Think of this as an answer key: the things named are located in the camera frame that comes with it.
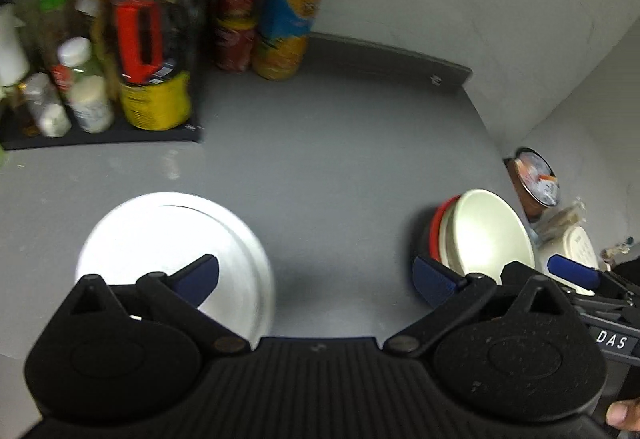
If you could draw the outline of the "person right hand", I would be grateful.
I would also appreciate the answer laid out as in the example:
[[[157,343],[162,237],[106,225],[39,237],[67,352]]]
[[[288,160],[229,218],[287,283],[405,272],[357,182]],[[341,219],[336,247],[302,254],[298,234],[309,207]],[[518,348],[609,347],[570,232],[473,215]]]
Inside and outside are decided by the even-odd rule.
[[[606,423],[619,430],[640,431],[640,400],[613,402],[606,411]]]

